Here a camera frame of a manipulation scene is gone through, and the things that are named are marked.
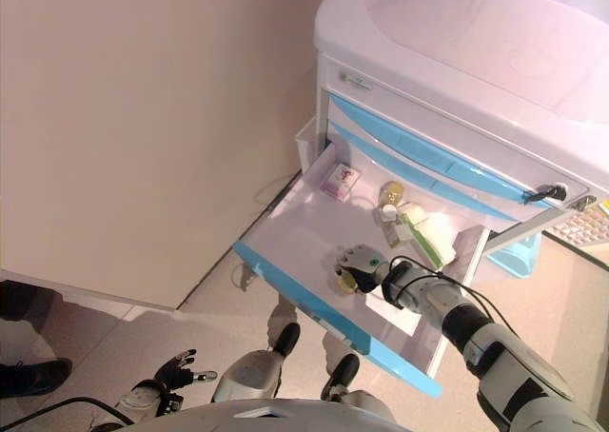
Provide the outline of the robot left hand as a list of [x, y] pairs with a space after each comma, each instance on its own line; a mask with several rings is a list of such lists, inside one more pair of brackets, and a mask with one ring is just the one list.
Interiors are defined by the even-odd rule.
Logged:
[[196, 349], [188, 349], [164, 363], [155, 373], [153, 379], [160, 382], [167, 390], [172, 391], [193, 383], [210, 383], [218, 379], [213, 370], [193, 371], [189, 366], [195, 361]]

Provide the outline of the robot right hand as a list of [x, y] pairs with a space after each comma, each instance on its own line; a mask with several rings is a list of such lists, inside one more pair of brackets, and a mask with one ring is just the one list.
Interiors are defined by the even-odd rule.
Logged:
[[389, 275], [390, 263], [378, 250], [355, 245], [337, 256], [333, 271], [343, 294], [368, 294]]

